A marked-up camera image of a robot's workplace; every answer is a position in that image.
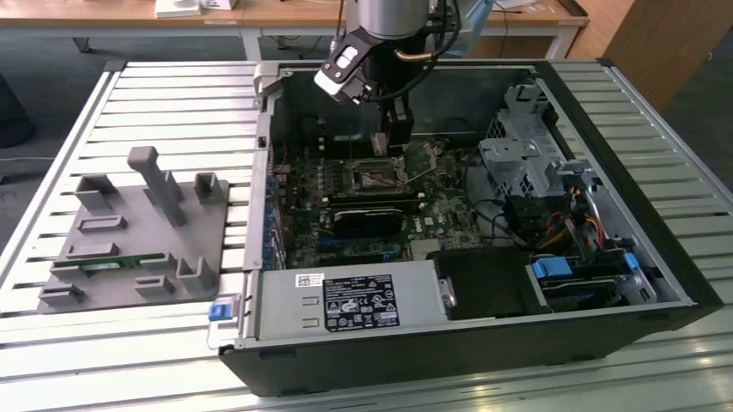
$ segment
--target metal table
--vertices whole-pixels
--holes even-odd
[[[103,74],[0,257],[3,411],[617,412],[733,406],[730,305],[604,360],[286,398],[254,396],[218,361],[207,346],[206,302],[38,315],[39,287],[79,206],[70,191],[83,173],[110,173],[116,185],[139,184],[126,165],[134,145],[156,145],[159,165],[175,170],[178,181],[215,170],[234,184],[222,295],[240,291],[258,116],[254,65],[130,63]],[[614,68],[594,62],[554,66],[729,304],[730,194]],[[568,127],[561,130],[572,134]],[[584,157],[576,139],[569,144]],[[236,330],[220,333],[216,337],[227,339]]]

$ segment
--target blue latch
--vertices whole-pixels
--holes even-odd
[[[541,257],[532,264],[532,269],[537,279],[573,275],[570,264],[564,257]]]
[[[640,260],[637,259],[636,255],[633,253],[625,253],[624,260],[629,265],[629,269],[632,270],[632,272],[634,272],[640,268]]]
[[[234,313],[232,303],[214,303],[208,308],[208,320],[215,322],[218,320],[230,320]]]

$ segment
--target sticker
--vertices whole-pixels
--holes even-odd
[[[295,287],[307,288],[310,286],[323,285],[323,274],[322,273],[302,273],[295,275]]]
[[[323,279],[323,310],[330,332],[399,326],[391,275]]]
[[[238,24],[236,20],[204,20],[204,24]]]
[[[86,266],[82,266],[79,269],[82,270],[107,270],[107,269],[119,269],[122,268],[120,264],[87,264]]]

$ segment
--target green circuit board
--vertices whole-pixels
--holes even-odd
[[[461,176],[463,163],[453,151],[443,152],[433,140],[413,142],[403,156],[383,160],[403,167],[402,188],[423,194],[417,213],[405,214],[399,233],[389,238],[338,239],[329,230],[326,196],[358,194],[355,183],[359,167],[371,167],[375,160],[325,161],[303,156],[291,163],[281,179],[282,208],[287,220],[287,268],[311,268],[339,264],[370,264],[414,260],[411,242],[435,239],[439,249],[470,248],[482,245],[475,217],[463,198]],[[391,191],[395,174],[385,172],[365,183],[362,190]]]

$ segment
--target barcode sticker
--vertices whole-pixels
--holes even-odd
[[[301,273],[295,275],[295,287],[309,288],[311,286],[323,286],[322,273]]]
[[[82,270],[107,270],[107,269],[119,269],[122,266],[115,263],[110,264],[87,264],[86,266],[82,266]]]
[[[234,24],[238,24],[238,21],[236,20],[204,20],[204,24],[234,25]]]

